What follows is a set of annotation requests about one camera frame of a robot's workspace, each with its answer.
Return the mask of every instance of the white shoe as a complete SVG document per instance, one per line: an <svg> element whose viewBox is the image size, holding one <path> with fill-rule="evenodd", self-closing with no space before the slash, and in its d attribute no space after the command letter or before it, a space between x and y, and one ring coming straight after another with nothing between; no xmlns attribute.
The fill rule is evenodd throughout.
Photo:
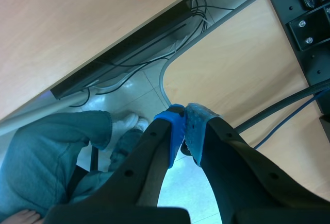
<svg viewBox="0 0 330 224"><path fill-rule="evenodd" d="M130 113L122 120L112 123L112 134L108 146L105 148L105 151L113 150L119 138L122 137L127 131L132 129L137 121L139 120L139 115L136 113Z"/></svg>
<svg viewBox="0 0 330 224"><path fill-rule="evenodd" d="M133 129L138 129L144 132L149 126L149 122L146 118L140 117Z"/></svg>

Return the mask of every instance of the screw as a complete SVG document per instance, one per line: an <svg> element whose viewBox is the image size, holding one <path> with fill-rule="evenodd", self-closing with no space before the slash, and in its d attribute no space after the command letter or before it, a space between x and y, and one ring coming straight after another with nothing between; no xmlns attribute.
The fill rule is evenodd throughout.
<svg viewBox="0 0 330 224"><path fill-rule="evenodd" d="M306 43L307 43L307 44L311 44L311 43L313 43L313 38L312 38L312 37L308 37L308 38L306 39Z"/></svg>
<svg viewBox="0 0 330 224"><path fill-rule="evenodd" d="M300 22L299 22L299 26L300 26L300 27L304 27L304 26L306 26L306 22L305 22L304 20L300 21Z"/></svg>

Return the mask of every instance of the desk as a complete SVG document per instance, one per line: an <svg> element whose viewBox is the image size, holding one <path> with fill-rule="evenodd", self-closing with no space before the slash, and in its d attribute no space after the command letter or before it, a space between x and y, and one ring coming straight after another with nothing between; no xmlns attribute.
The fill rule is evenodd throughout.
<svg viewBox="0 0 330 224"><path fill-rule="evenodd" d="M181 0L0 0L0 120Z"/></svg>
<svg viewBox="0 0 330 224"><path fill-rule="evenodd" d="M249 0L164 66L171 103L197 102L233 127L308 84L270 0ZM251 146L308 98L242 133ZM298 183L330 200L330 144L312 103L258 150Z"/></svg>

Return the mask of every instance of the office chair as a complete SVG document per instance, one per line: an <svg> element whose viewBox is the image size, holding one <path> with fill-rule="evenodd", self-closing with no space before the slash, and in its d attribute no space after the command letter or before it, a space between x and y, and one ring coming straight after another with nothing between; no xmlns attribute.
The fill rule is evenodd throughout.
<svg viewBox="0 0 330 224"><path fill-rule="evenodd" d="M97 171L98 170L98 149L92 147L92 155L91 155L91 164L90 164L90 171ZM71 198L74 190L78 186L78 183L83 179L83 177L88 173L85 169L81 168L80 166L76 166L76 169L73 172L70 182L68 183L67 187L67 195L68 199Z"/></svg>

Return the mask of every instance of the electrical wire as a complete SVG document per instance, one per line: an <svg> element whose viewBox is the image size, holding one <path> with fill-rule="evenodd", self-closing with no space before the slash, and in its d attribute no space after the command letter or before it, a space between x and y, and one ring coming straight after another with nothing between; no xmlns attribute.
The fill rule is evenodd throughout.
<svg viewBox="0 0 330 224"><path fill-rule="evenodd" d="M188 41L194 36L194 34L198 31L198 29L200 28L201 24L203 23L203 21L201 21L199 23L199 25L197 26L197 28L195 29L195 31L188 37L188 39L185 41L185 43L183 43L177 50L180 50L181 48L183 48L187 43Z"/></svg>
<svg viewBox="0 0 330 224"><path fill-rule="evenodd" d="M206 17L206 12L207 12L207 2L206 2L206 0L202 0L203 2L204 2L204 7L205 7L205 10L204 10L204 12L203 11L201 11L200 9L199 9L199 3L198 3L198 1L197 0L195 0L196 1L196 7L193 7L193 1L194 0L192 0L191 1L191 11L192 11L192 14L193 14L193 16L195 16L196 14L200 14L201 16L202 16L202 20L203 20L203 27L202 27L202 30L201 30L201 33L200 34L202 34L203 32L205 32L206 31L206 29L207 29L207 27L208 27L208 21L207 21L207 17Z"/></svg>
<svg viewBox="0 0 330 224"><path fill-rule="evenodd" d="M142 70L144 67L146 67L147 65L151 64L152 62L147 62L145 65L141 66L140 68L138 68L137 70L135 70L125 81L122 82L122 84L120 84L117 88L115 88L114 90L105 92L105 93L97 93L96 95L105 95L105 94L110 94L113 93L114 91L120 89L133 75L135 75L137 72L139 72L140 70Z"/></svg>
<svg viewBox="0 0 330 224"><path fill-rule="evenodd" d="M175 54L175 52L172 52L172 53L170 53L170 54L167 54L167 56L170 56L170 55L173 55L173 54ZM114 64L114 63L111 63L111 62L108 62L108 63L104 63L104 64L110 64L110 65L112 65L112 66L116 66L116 67L134 67L134 66L142 66L142 65L145 65L146 63L153 63L153 62L156 62L156 61L158 61L158 60L160 60L160 59L167 59L168 60L168 58L167 57L163 57L163 56L161 56L160 58L156 58L156 59L153 59L153 60L151 60L151 61L148 61L148 62L145 62L145 63L137 63L137 64L130 64L130 65L122 65L122 64Z"/></svg>
<svg viewBox="0 0 330 224"><path fill-rule="evenodd" d="M82 106L86 105L87 102L89 101L89 98L91 97L91 91L89 89L87 89L87 91L88 91L88 96L87 96L86 101L83 104L78 105L78 106L70 106L70 107L76 108L76 107L82 107Z"/></svg>
<svg viewBox="0 0 330 224"><path fill-rule="evenodd" d="M283 121L281 121L260 143L258 143L254 149L259 148L262 144L264 144L283 124L285 124L288 120L293 118L297 113L299 113L301 110L303 110L306 106L308 106L310 103L312 103L314 100L320 98L323 96L326 92L328 92L329 89L323 90L322 92L315 95L313 98L309 99L306 103L301 105L298 109L296 109L294 112L292 112L289 116L287 116Z"/></svg>
<svg viewBox="0 0 330 224"><path fill-rule="evenodd" d="M247 121L243 122L241 125L235 128L237 133L242 133L248 128L252 127L256 123L260 122L261 120L265 119L266 117L272 115L273 113L279 111L280 109L287 107L288 105L297 102L309 95L317 94L325 89L330 88L330 79L319 82L313 86L305 88L285 99L280 100L279 102L271 105L270 107L264 109L263 111L259 112L258 114L254 115Z"/></svg>
<svg viewBox="0 0 330 224"><path fill-rule="evenodd" d="M202 10L200 10L198 7L199 7L199 4L198 4L198 1L197 0L195 0L196 1L196 5L197 5L197 7L195 7L195 8L193 8L194 9L194 11L193 11L193 9L192 9L192 16L201 16L202 17L202 21L199 23L199 25L197 26L197 28L195 29L195 31L187 38L187 40L186 41L184 41L181 45L179 45L179 47L178 48L175 48L175 51L173 51L173 52L171 52L171 53L169 53L169 54L166 54L166 56L171 56L171 55L173 55L173 54L175 54L178 50L180 50L181 48L183 48L187 43L188 43L188 41L194 36L194 34L198 31L198 29L200 28L200 26L203 24L203 27L202 27L202 31L201 31L201 33L203 33L206 29L207 29L207 27L208 27L208 21L207 21L207 18L206 18L206 11L207 11L207 2L206 2L206 0L203 0L203 2L205 3L205 5L203 6L203 7L205 7L205 11L203 12ZM141 67L139 67L138 69L136 69L126 80L124 80L117 88L115 88L114 90L111 90L111 91L108 91L108 92L105 92L105 93L97 93L96 95L105 95L105 94L109 94L109 93L113 93L114 91L116 91L116 90L118 90L119 88L121 88L133 75L135 75L137 72L139 72L141 69L143 69L144 67L146 67L147 65L149 65L149 64L151 64L151 63L153 63L153 62L155 62L155 61L158 61L158 60L161 60L161 59L167 59L168 60L168 58L166 57L166 56L161 56L160 58L156 58L156 59L154 59L154 60L151 60L151 61L149 61L149 62L145 62L145 63L138 63L138 64L131 64L131 65L127 65L127 64L114 64L114 63L111 63L111 62L109 62L109 63L105 63L105 62L101 62L101 61L97 61L97 60L95 60L94 62L96 62L96 63L100 63L100 64L106 64L106 65L112 65L112 66L115 66L115 67L119 67L119 66L121 66L121 67L134 67L134 66L141 66ZM82 107L83 105L85 105L87 102L88 102L88 100L89 100L89 98L90 98L90 91L89 91L89 89L88 89L88 93L89 93L89 95L88 95L88 99L85 101L85 103L83 103L83 104L81 104L81 105L79 105L79 106L71 106L71 107Z"/></svg>
<svg viewBox="0 0 330 224"><path fill-rule="evenodd" d="M207 8L215 8L215 9L223 9L223 10L235 10L235 9L230 9L230 8L223 8L223 7L218 7L218 6L213 6L213 5L201 5L198 6L199 8L207 7Z"/></svg>

